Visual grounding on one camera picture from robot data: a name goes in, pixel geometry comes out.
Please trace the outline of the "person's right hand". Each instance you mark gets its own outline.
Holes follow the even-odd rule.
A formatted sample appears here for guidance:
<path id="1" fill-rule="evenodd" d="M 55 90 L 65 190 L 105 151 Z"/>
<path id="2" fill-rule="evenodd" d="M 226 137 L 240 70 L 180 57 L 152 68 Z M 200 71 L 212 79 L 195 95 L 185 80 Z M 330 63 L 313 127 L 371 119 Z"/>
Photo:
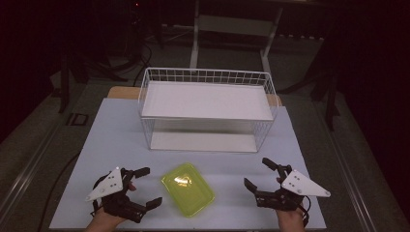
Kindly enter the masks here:
<path id="1" fill-rule="evenodd" d="M 306 232 L 303 222 L 303 212 L 276 210 L 280 232 Z"/>

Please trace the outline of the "black floor socket box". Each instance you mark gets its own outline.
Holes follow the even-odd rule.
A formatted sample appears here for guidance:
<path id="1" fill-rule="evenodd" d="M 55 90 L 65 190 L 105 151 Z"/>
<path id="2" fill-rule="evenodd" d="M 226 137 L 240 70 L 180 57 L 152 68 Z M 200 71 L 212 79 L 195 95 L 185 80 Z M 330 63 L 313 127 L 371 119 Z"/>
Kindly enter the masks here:
<path id="1" fill-rule="evenodd" d="M 88 114 L 71 113 L 66 121 L 67 126 L 86 126 L 89 120 Z"/>

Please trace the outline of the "white wire shelf rack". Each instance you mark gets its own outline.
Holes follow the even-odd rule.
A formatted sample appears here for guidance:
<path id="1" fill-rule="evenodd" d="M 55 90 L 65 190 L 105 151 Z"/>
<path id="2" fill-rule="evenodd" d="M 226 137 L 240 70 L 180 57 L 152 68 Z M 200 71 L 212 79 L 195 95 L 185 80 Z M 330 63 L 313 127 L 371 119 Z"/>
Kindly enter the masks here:
<path id="1" fill-rule="evenodd" d="M 149 68 L 138 113 L 152 150 L 256 153 L 280 102 L 267 72 Z"/>

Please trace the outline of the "yellow-green plastic tray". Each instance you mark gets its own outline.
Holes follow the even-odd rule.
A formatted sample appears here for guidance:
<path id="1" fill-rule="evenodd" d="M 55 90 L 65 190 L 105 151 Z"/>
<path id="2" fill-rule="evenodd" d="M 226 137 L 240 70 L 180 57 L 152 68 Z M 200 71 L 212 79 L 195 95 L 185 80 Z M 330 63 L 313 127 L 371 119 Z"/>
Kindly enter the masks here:
<path id="1" fill-rule="evenodd" d="M 186 218 L 191 218 L 215 199 L 214 191 L 196 167 L 185 162 L 165 173 L 161 182 Z"/>

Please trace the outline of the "person's left hand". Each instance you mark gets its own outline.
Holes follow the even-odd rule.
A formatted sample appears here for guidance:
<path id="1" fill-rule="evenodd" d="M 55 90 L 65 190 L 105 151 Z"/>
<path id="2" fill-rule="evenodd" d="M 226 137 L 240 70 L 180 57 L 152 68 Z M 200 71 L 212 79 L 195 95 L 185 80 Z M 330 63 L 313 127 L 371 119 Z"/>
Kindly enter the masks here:
<path id="1" fill-rule="evenodd" d="M 84 232 L 113 232 L 124 221 L 124 218 L 112 216 L 106 213 L 104 208 L 100 208 L 86 226 Z"/>

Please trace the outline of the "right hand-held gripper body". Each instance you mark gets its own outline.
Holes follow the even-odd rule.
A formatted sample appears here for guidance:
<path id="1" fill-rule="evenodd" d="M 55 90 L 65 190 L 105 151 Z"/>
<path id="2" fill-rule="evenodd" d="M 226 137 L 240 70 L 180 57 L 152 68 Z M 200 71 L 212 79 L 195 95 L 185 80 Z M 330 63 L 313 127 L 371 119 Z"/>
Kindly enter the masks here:
<path id="1" fill-rule="evenodd" d="M 313 182 L 301 172 L 294 170 L 290 165 L 268 164 L 273 171 L 277 171 L 277 181 L 280 188 L 274 192 L 254 190 L 256 205 L 280 211 L 296 211 L 305 209 L 302 202 L 305 197 L 330 197 L 331 193 Z"/>

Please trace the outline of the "black metal stand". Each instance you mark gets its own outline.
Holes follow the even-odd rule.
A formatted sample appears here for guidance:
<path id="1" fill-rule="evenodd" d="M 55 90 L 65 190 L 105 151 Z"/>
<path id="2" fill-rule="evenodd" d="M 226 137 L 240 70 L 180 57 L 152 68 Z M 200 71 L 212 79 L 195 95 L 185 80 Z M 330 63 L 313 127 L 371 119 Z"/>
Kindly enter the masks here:
<path id="1" fill-rule="evenodd" d="M 70 101 L 70 70 L 68 54 L 61 54 L 61 84 L 60 84 L 60 109 L 63 113 Z"/>
<path id="2" fill-rule="evenodd" d="M 338 73 L 331 67 L 326 67 L 319 62 L 314 62 L 310 67 L 310 74 L 315 81 L 315 86 L 310 96 L 317 102 L 327 97 L 325 123 L 330 131 L 334 131 L 334 116 L 338 115 L 335 106 Z"/>

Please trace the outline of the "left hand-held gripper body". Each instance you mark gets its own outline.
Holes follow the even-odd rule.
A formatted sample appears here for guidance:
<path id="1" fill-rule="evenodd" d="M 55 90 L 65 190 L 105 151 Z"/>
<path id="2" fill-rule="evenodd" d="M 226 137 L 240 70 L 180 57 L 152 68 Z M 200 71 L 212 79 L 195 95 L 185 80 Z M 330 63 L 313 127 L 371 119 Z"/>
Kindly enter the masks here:
<path id="1" fill-rule="evenodd" d="M 125 218 L 133 222 L 141 222 L 146 214 L 144 206 L 131 202 L 127 196 L 130 189 L 134 170 L 116 167 L 105 176 L 99 178 L 93 190 L 85 200 L 93 205 L 93 216 L 98 209 L 112 216 Z"/>

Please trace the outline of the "white metal stand frame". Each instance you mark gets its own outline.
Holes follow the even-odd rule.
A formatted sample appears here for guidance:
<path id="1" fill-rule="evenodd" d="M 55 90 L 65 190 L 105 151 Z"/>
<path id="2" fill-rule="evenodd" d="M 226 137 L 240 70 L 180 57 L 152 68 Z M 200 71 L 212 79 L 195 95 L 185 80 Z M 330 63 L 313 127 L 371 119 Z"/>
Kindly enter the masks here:
<path id="1" fill-rule="evenodd" d="M 265 73 L 271 73 L 268 55 L 278 30 L 278 24 L 283 12 L 283 7 L 279 7 L 276 10 L 273 21 L 201 14 L 199 12 L 199 8 L 200 0 L 195 0 L 193 44 L 190 56 L 191 69 L 197 68 L 199 54 L 199 32 L 209 31 L 265 37 L 267 39 L 267 43 L 265 47 L 260 50 L 260 59 L 263 71 Z"/>

